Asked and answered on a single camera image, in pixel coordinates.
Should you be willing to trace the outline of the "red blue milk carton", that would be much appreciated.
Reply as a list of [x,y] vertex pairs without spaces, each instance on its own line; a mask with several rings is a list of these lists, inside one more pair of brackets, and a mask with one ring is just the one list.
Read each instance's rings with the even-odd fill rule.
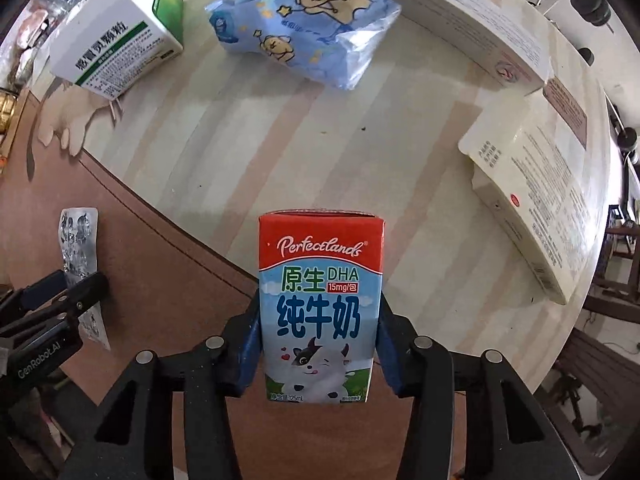
[[282,210],[258,219],[268,399],[367,400],[383,285],[385,222],[374,214]]

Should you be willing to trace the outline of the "cream medicine box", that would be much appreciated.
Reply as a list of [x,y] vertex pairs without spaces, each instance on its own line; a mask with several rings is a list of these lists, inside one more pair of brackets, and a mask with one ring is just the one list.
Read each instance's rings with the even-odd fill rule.
[[573,296],[597,237],[588,141],[580,145],[541,89],[500,91],[458,143],[473,191],[557,304]]

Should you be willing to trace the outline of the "green white medicine box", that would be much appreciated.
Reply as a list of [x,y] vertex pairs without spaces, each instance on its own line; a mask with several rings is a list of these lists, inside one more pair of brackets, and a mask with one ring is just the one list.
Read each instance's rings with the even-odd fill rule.
[[184,0],[81,0],[50,49],[49,70],[114,100],[183,51]]

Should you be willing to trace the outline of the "blue cartoon tissue pack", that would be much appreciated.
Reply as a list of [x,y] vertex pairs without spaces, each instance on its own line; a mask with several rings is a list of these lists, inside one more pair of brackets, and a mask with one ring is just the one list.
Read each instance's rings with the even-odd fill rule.
[[227,51],[262,54],[299,76],[352,90],[401,5],[394,0],[216,0],[206,12]]

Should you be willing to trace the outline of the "long white box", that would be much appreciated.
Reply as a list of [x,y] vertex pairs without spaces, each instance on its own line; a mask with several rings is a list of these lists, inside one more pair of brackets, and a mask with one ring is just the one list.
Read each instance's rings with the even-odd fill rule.
[[548,51],[490,0],[394,0],[401,13],[442,37],[506,88],[529,94],[550,75]]

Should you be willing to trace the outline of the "dark wooden chair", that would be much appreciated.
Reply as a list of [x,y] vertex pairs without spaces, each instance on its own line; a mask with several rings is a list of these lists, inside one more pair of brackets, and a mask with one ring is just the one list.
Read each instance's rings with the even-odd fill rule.
[[[607,479],[639,477],[639,364],[575,328],[554,363],[560,377],[536,399],[579,468]],[[587,425],[579,409],[586,388],[611,422]]]

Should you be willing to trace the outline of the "silver pill blister pack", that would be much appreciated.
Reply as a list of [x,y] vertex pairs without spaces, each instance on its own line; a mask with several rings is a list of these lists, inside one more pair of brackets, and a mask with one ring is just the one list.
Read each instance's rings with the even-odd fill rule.
[[[98,270],[98,226],[99,213],[96,208],[66,208],[61,211],[58,244],[67,284],[75,285]],[[107,351],[111,350],[99,302],[79,317],[79,324],[90,340]]]

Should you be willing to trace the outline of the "striped beige tablecloth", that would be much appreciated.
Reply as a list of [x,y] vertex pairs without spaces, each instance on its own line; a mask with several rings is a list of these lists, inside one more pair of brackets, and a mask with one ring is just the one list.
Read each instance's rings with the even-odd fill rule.
[[536,388],[578,318],[585,268],[560,306],[473,192],[461,137],[506,92],[400,18],[352,91],[257,55],[227,53],[214,0],[184,0],[184,50],[96,119],[86,150],[159,212],[247,271],[257,219],[286,208],[372,212],[386,223],[384,290],[420,332],[465,353],[500,350]]

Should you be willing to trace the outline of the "brown label patch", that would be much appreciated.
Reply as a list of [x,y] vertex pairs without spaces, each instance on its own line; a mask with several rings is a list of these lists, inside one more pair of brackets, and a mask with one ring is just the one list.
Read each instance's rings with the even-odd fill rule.
[[570,127],[580,145],[587,148],[588,117],[562,81],[558,77],[550,78],[542,88],[542,94]]

